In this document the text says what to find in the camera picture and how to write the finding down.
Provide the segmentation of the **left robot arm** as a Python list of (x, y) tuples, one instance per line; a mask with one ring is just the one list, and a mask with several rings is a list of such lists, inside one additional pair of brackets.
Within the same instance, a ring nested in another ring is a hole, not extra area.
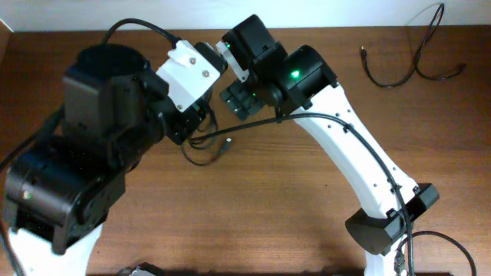
[(64, 102), (13, 154), (2, 242), (17, 275), (83, 275), (125, 177), (160, 141), (185, 142), (228, 65), (179, 41), (154, 70), (137, 50), (96, 44), (65, 73)]

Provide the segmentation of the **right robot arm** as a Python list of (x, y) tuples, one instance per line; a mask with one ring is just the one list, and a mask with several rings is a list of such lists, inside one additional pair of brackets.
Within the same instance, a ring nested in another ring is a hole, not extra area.
[(273, 107), (275, 122), (293, 120), (344, 175), (360, 202), (345, 222), (364, 249), (366, 275), (413, 275), (413, 223), (439, 198), (384, 152), (354, 112), (337, 75), (312, 47), (288, 53), (257, 15), (216, 45), (247, 98)]

